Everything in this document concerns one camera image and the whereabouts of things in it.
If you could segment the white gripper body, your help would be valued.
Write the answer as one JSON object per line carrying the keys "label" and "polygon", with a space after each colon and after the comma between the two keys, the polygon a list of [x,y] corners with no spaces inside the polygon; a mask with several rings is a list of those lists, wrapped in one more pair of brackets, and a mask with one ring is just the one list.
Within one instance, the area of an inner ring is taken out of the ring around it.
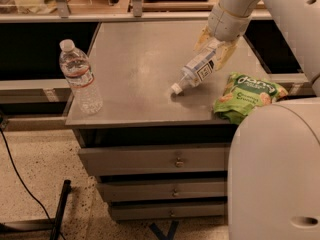
{"label": "white gripper body", "polygon": [[238,17],[215,5],[208,17],[208,33],[219,41],[231,42],[243,36],[251,17]]}

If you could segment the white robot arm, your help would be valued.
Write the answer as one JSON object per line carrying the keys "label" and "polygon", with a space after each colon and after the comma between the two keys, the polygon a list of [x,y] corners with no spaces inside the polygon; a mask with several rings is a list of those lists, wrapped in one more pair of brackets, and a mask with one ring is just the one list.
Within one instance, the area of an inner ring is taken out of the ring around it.
{"label": "white robot arm", "polygon": [[[263,2],[320,95],[319,0],[219,0],[208,17],[220,41],[240,37]],[[229,240],[320,240],[320,100],[276,102],[238,126],[229,153]]]}

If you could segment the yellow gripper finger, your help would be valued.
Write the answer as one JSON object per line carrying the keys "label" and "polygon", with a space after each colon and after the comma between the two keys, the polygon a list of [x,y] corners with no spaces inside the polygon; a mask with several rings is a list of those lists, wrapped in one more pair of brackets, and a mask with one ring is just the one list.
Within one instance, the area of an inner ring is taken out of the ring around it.
{"label": "yellow gripper finger", "polygon": [[212,40],[211,29],[206,25],[200,32],[197,42],[194,45],[196,52],[202,51]]}
{"label": "yellow gripper finger", "polygon": [[224,42],[217,47],[215,70],[218,71],[224,67],[228,59],[232,56],[237,47],[238,41]]}

